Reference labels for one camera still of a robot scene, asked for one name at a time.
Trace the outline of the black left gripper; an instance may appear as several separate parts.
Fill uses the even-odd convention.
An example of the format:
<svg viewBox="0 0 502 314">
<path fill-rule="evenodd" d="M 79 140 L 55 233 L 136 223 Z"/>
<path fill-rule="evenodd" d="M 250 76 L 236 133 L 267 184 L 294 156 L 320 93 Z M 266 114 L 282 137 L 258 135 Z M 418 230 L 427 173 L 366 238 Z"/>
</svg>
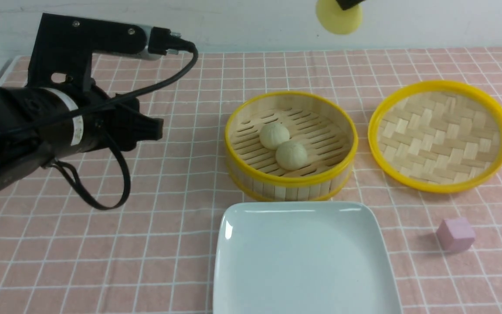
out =
<svg viewBox="0 0 502 314">
<path fill-rule="evenodd" d="M 107 133 L 121 152 L 132 151 L 138 141 L 158 141 L 163 137 L 164 119 L 141 115 L 138 98 L 82 115 L 82 138 L 76 153 L 108 149 L 103 133 Z"/>
</svg>

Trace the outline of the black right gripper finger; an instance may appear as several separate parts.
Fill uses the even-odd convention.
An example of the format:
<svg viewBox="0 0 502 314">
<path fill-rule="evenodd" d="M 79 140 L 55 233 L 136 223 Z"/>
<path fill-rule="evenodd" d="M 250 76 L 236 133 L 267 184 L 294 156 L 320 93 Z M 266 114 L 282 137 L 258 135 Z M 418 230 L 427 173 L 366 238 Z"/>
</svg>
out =
<svg viewBox="0 0 502 314">
<path fill-rule="evenodd" d="M 364 2 L 364 0 L 336 0 L 336 2 L 341 10 L 350 10 Z"/>
</svg>

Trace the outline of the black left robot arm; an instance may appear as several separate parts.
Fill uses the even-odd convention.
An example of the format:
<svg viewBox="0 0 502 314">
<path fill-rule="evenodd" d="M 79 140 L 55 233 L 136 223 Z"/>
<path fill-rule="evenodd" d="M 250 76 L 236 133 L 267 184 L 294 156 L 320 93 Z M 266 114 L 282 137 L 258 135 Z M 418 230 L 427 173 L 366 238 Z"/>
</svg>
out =
<svg viewBox="0 0 502 314">
<path fill-rule="evenodd" d="M 124 152 L 140 141 L 163 136 L 163 119 L 141 113 L 137 98 L 108 105 L 110 97 L 92 83 L 82 92 L 71 83 L 48 87 L 0 87 L 0 191 L 38 169 L 54 168 L 90 207 L 122 206 L 131 193 L 131 173 Z M 109 150 L 123 177 L 116 205 L 102 205 L 82 184 L 66 157 Z"/>
</svg>

